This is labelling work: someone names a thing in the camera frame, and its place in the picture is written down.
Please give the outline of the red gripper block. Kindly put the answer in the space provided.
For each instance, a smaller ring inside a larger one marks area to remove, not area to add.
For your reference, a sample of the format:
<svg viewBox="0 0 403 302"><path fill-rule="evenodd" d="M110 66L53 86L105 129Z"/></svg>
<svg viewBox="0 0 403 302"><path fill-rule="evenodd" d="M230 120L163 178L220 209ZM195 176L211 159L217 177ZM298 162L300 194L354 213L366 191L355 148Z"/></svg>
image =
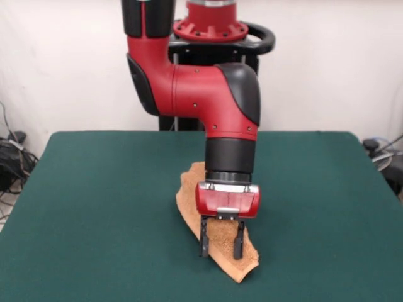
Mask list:
<svg viewBox="0 0 403 302"><path fill-rule="evenodd" d="M200 256L208 257L208 216L224 219L225 216L255 218L261 201L259 186L199 182L195 189L196 208L201 215ZM245 221L239 220L234 239L234 259L243 257Z"/></svg>

